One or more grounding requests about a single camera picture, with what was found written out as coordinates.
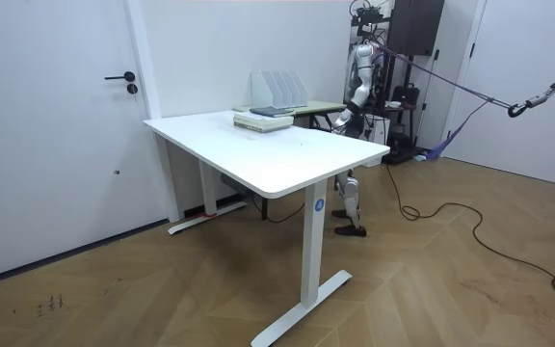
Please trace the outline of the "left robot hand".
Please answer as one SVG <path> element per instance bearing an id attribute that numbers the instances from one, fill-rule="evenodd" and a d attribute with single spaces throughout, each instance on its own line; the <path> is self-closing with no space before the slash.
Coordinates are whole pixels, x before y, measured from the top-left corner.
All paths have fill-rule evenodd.
<path id="1" fill-rule="evenodd" d="M 352 116 L 350 114 L 341 114 L 332 123 L 331 132 L 337 135 L 345 135 L 351 120 L 352 120 Z"/>

